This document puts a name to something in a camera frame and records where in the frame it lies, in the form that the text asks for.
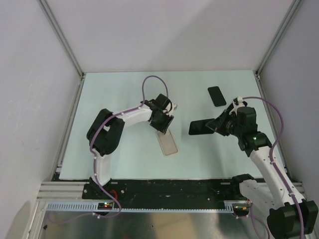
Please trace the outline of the black smartphone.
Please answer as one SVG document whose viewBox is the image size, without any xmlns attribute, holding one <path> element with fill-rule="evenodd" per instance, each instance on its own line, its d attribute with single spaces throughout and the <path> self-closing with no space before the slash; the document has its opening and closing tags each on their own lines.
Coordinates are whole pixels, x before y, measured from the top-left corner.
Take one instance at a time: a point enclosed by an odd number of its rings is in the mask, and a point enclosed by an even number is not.
<svg viewBox="0 0 319 239">
<path fill-rule="evenodd" d="M 214 130 L 206 126 L 207 123 L 213 120 L 214 119 L 202 119 L 202 120 L 192 121 L 189 125 L 188 134 L 189 135 L 214 134 Z"/>
</svg>

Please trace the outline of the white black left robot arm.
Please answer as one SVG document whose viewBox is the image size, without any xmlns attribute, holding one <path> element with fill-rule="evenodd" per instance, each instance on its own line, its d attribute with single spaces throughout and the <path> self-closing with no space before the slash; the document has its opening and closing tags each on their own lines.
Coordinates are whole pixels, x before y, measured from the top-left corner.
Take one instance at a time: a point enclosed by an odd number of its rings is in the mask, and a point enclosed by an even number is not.
<svg viewBox="0 0 319 239">
<path fill-rule="evenodd" d="M 111 179 L 111 154 L 119 146 L 123 130 L 141 122 L 149 122 L 156 131 L 166 134 L 176 109 L 176 103 L 159 94 L 156 99 L 144 100 L 139 106 L 118 113 L 100 110 L 86 135 L 94 155 L 91 178 L 96 183 L 93 193 L 98 198 L 107 198 L 111 192 L 107 184 Z"/>
</svg>

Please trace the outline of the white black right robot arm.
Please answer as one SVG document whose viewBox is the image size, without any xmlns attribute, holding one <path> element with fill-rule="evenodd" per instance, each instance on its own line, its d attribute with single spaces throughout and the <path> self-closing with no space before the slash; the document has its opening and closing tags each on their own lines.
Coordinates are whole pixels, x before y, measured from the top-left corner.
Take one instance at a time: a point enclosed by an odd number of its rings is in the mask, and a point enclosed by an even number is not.
<svg viewBox="0 0 319 239">
<path fill-rule="evenodd" d="M 206 127 L 222 136 L 233 135 L 239 148 L 257 166 L 268 191 L 260 189 L 257 181 L 246 175 L 242 182 L 230 187 L 233 198 L 248 198 L 267 218 L 267 226 L 276 239 L 303 238 L 313 232 L 319 209 L 295 188 L 273 156 L 268 137 L 258 131 L 254 108 L 230 105 Z"/>
</svg>

